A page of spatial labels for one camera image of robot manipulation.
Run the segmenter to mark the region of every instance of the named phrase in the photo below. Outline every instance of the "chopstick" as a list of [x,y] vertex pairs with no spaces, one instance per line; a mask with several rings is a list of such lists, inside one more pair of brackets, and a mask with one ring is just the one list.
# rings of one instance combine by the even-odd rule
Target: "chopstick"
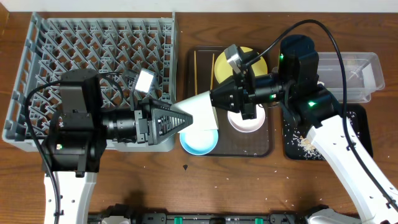
[[213,89],[213,79],[214,79],[214,54],[213,54],[213,63],[211,64],[210,90]]
[[197,81],[197,51],[193,52],[193,63],[195,71],[195,96],[198,94],[198,81]]

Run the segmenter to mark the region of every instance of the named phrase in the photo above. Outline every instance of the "green clip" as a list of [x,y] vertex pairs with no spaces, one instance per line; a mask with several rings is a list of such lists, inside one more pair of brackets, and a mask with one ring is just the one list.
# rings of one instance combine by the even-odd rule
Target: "green clip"
[[264,224],[264,220],[262,218],[256,218],[254,221],[255,224]]
[[175,217],[174,224],[182,224],[182,217]]

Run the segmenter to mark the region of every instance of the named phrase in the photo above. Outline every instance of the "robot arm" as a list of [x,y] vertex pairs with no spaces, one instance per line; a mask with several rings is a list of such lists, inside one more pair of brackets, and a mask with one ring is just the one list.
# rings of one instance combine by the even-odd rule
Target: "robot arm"
[[[49,160],[50,171],[59,189],[55,195],[47,173],[44,178],[46,224],[54,223],[56,216],[60,224],[87,222],[107,139],[154,145],[192,124],[189,114],[172,111],[170,104],[153,99],[138,101],[131,108],[104,111],[100,78],[104,76],[100,77],[91,69],[72,70],[61,77],[59,88],[63,108],[54,113],[49,134],[42,143],[44,156]],[[57,199],[60,201],[59,215]]]
[[[237,46],[230,46],[225,54],[234,74],[211,91],[212,104],[225,110],[241,112],[243,119],[253,119],[256,117],[256,104],[279,101],[284,118],[291,125],[312,125],[307,138],[324,156],[344,185],[358,210],[361,223],[397,223],[398,212],[392,205],[395,206],[398,191],[348,125],[349,135],[360,158],[394,204],[386,200],[349,150],[343,130],[341,106],[328,90],[317,85],[319,58],[314,48],[312,40],[306,36],[288,36],[280,45],[278,70],[255,77],[251,68],[245,67],[245,62],[257,55],[252,52],[242,53]],[[355,223],[337,213],[329,217],[314,214],[308,222]]]
[[[323,157],[336,173],[340,182],[347,190],[359,213],[362,223],[389,223],[398,222],[398,213],[388,204],[387,200],[365,173],[353,152],[347,150],[347,141],[344,137],[343,120],[340,116],[328,118],[321,122],[322,127],[312,127],[307,139],[320,151]],[[397,189],[366,152],[352,127],[348,127],[351,139],[356,143],[356,150],[373,176],[382,185],[392,198],[398,197]],[[313,218],[310,223],[321,222],[323,218]]]

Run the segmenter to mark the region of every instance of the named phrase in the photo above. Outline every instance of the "clear plastic container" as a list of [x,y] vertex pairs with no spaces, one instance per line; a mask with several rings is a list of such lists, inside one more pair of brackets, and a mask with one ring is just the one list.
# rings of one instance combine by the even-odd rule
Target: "clear plastic container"
[[[343,81],[340,63],[335,52],[319,52],[319,81],[343,101]],[[342,52],[347,80],[347,102],[366,103],[371,93],[385,87],[379,57],[371,52]]]

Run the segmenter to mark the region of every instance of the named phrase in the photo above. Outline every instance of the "gray plastic dish rack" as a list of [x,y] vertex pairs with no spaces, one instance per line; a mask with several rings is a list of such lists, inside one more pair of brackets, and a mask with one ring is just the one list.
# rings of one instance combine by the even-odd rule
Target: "gray plastic dish rack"
[[[24,151],[37,151],[27,132],[23,113],[26,96],[34,88],[60,79],[61,74],[78,68],[99,73],[122,72],[125,68],[156,72],[157,82],[146,96],[134,92],[136,99],[156,98],[175,103],[177,32],[175,14],[156,19],[43,19],[33,13],[22,52],[2,139]],[[114,76],[123,92],[130,93],[133,82]],[[121,99],[106,80],[100,81],[105,107]],[[121,106],[129,106],[128,98]],[[29,117],[36,135],[47,135],[53,113],[62,104],[58,86],[51,86],[32,98]],[[156,146],[108,140],[107,149],[124,152],[165,152],[174,147],[175,138]]]

